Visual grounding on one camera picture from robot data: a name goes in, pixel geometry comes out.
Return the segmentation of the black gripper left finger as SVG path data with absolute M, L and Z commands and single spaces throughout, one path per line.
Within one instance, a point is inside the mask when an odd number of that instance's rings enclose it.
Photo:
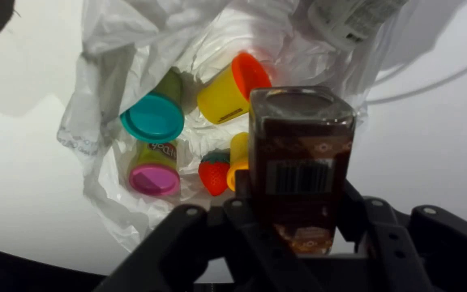
M 196 280 L 223 257 L 231 292 L 286 292 L 281 246 L 249 202 L 246 170 L 234 173 L 234 197 L 204 210 L 174 207 L 93 292 L 197 292 Z

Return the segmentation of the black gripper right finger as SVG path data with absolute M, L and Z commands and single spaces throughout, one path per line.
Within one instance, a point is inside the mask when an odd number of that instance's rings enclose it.
M 434 206 L 401 212 L 350 183 L 290 188 L 299 217 L 335 227 L 353 251 L 304 262 L 311 292 L 467 292 L 467 220 Z

